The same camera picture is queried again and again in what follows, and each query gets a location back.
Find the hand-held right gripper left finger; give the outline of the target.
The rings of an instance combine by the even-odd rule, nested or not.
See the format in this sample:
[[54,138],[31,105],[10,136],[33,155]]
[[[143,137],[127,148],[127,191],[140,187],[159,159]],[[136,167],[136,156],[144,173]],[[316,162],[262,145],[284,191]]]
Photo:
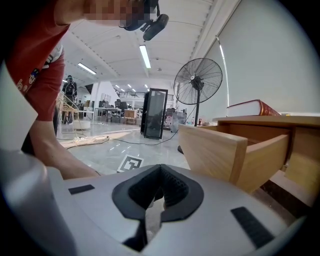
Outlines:
[[117,185],[148,169],[62,181],[62,213],[74,239],[73,256],[163,256],[162,242],[148,241],[145,221],[124,217],[112,198]]

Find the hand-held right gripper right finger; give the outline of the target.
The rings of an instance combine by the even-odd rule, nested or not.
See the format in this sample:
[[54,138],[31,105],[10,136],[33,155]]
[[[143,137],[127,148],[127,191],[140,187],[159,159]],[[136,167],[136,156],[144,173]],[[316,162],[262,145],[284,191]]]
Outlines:
[[[304,222],[301,217],[287,225],[270,207],[228,182],[181,167],[171,168],[198,182],[204,198],[187,219],[161,224],[144,247],[145,256],[275,256]],[[273,240],[256,248],[232,214],[233,209],[241,207],[273,235]]]

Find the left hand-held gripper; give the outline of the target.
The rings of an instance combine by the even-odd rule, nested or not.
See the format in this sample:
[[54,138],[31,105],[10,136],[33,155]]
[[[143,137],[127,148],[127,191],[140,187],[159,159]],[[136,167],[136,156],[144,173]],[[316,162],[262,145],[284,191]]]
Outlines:
[[121,164],[117,168],[117,172],[122,173],[130,170],[138,169],[143,165],[143,163],[144,163],[143,158],[126,154]]

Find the light wooden drawer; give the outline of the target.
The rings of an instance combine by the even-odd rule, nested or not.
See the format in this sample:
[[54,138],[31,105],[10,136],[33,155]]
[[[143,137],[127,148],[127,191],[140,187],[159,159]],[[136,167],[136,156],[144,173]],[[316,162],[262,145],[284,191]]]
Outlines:
[[244,124],[181,124],[178,141],[191,171],[252,193],[284,166],[291,132]]

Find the person's left forearm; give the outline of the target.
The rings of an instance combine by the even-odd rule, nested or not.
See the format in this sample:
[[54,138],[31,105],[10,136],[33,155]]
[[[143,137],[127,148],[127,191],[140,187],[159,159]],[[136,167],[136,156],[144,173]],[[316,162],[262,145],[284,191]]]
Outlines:
[[29,135],[36,158],[45,166],[59,170],[63,179],[99,176],[98,172],[74,157],[58,142],[52,121],[36,120]]

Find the oval wooden table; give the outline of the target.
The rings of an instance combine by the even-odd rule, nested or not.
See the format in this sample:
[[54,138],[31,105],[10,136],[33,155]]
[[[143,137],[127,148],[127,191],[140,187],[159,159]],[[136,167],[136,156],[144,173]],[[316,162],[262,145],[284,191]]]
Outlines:
[[291,131],[284,177],[310,197],[320,193],[320,116],[237,116],[217,117],[218,125],[285,128]]

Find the wooden low cabinet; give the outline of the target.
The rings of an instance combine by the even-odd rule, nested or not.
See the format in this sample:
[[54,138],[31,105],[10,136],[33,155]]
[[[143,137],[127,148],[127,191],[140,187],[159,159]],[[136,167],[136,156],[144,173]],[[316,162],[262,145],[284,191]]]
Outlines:
[[137,124],[138,112],[136,110],[125,109],[124,110],[124,123],[126,125]]

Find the black glass-door cabinet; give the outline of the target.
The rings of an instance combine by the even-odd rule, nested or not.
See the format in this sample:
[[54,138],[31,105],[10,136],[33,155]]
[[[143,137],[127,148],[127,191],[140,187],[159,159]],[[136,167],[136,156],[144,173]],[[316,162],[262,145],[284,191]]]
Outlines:
[[144,138],[162,139],[167,99],[167,89],[150,88],[145,94],[140,126]]

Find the black metal railing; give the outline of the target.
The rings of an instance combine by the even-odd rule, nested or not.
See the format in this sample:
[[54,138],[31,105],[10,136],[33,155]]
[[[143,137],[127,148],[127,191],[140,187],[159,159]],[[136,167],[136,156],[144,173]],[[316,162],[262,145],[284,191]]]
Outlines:
[[[130,99],[144,99],[145,96],[149,95],[149,91],[148,92],[134,92],[134,91],[116,91],[117,95],[119,96],[119,98],[130,98]],[[173,101],[174,100],[174,95],[173,94],[168,94],[167,93],[167,100],[168,101]]]

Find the long ceiling light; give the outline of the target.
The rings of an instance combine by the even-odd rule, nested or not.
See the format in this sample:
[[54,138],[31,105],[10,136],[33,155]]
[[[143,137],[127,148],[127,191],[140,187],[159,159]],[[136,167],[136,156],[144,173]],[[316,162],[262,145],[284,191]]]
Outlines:
[[79,62],[77,64],[79,67],[81,67],[82,69],[86,70],[87,72],[89,72],[92,75],[96,75],[97,73],[95,71],[93,71],[92,69],[90,69],[89,67],[85,66],[84,64],[82,64],[81,62]]
[[139,50],[140,50],[141,56],[143,58],[145,67],[147,69],[150,69],[151,68],[151,63],[150,63],[150,59],[149,59],[149,55],[148,55],[148,51],[147,51],[146,46],[145,45],[140,45],[139,46]]

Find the grey roller blind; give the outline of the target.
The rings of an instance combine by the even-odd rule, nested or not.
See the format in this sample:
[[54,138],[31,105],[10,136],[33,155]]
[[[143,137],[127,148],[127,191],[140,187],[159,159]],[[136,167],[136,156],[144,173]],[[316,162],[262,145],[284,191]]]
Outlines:
[[200,117],[204,122],[212,123],[215,118],[228,116],[230,105],[230,90],[228,81],[227,63],[222,43],[218,36],[210,50],[205,56],[207,59],[214,60],[220,68],[215,65],[208,69],[208,84],[215,94],[200,105]]
[[275,0],[241,0],[219,40],[229,103],[259,99],[278,112],[320,114],[320,57]]

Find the red hardcover book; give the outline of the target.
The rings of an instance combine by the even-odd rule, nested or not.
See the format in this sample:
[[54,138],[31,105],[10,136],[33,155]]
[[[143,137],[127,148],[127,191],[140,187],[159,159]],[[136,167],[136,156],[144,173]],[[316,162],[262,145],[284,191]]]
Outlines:
[[260,99],[250,100],[227,107],[227,117],[280,116],[276,110]]

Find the person's red shirt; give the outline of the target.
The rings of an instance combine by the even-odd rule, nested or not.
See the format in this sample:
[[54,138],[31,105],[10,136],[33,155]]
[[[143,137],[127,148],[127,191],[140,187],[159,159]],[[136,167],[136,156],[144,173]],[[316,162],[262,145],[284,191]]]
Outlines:
[[64,75],[61,39],[71,23],[85,19],[96,0],[18,0],[22,22],[4,61],[17,89],[36,111],[36,121],[51,122]]

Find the black pedestal fan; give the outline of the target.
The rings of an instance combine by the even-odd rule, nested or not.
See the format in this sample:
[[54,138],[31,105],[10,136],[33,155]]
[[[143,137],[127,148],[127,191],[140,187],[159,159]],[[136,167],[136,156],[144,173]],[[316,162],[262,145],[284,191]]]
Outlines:
[[215,94],[208,81],[208,72],[210,72],[208,68],[212,65],[220,68],[214,60],[209,58],[192,59],[180,68],[174,79],[173,90],[177,101],[194,106],[191,112],[194,114],[195,127],[200,125],[200,104]]

